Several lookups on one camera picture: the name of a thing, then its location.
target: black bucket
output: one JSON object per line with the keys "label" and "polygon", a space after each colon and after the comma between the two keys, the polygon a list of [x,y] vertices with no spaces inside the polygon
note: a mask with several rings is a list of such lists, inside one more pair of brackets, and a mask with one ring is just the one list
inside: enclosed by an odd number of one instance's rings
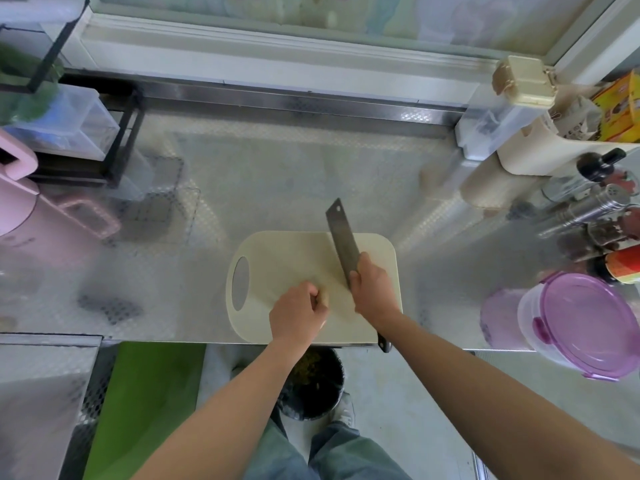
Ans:
{"label": "black bucket", "polygon": [[331,347],[310,347],[295,365],[278,397],[285,416],[311,421],[329,414],[344,392],[344,367]]}

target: forearm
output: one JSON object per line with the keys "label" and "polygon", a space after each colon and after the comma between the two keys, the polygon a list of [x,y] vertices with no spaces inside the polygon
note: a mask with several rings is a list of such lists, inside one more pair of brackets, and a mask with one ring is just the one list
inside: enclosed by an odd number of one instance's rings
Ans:
{"label": "forearm", "polygon": [[288,347],[272,342],[176,429],[132,480],[240,478],[296,361]]}
{"label": "forearm", "polygon": [[376,324],[500,480],[638,478],[608,441],[490,364],[401,315]]}

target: hand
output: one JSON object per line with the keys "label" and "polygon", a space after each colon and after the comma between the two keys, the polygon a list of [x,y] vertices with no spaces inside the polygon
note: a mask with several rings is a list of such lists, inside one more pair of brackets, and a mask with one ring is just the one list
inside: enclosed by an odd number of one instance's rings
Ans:
{"label": "hand", "polygon": [[384,269],[372,263],[369,253],[360,254],[358,272],[352,271],[349,281],[356,313],[374,328],[378,327],[381,318],[400,310],[391,279]]}
{"label": "hand", "polygon": [[299,354],[297,361],[314,341],[328,315],[326,297],[320,296],[313,283],[305,281],[289,288],[269,313],[273,341]]}

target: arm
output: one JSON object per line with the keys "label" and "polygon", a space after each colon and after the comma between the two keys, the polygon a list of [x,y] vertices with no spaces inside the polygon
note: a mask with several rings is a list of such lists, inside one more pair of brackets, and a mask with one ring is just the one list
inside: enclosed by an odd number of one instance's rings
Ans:
{"label": "arm", "polygon": [[132,480],[242,477],[287,376],[326,321],[317,288],[304,282],[269,314],[273,341],[244,371],[194,412],[149,457]]}
{"label": "arm", "polygon": [[363,253],[356,311],[393,343],[460,435],[500,480],[631,480],[640,467],[546,399],[400,313],[386,272]]}

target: kitchen knife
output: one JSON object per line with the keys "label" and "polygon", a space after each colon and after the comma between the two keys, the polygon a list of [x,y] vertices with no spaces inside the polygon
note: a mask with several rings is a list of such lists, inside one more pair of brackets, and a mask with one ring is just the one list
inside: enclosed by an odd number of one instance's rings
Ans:
{"label": "kitchen knife", "polygon": [[[329,207],[329,210],[326,211],[326,221],[329,224],[329,230],[331,231],[335,250],[338,252],[338,259],[340,259],[344,277],[347,280],[347,287],[351,289],[349,273],[358,270],[360,250],[353,237],[351,226],[349,226],[349,221],[340,199],[336,199],[332,206]],[[391,343],[380,334],[378,334],[378,345],[382,352],[391,352]]]}

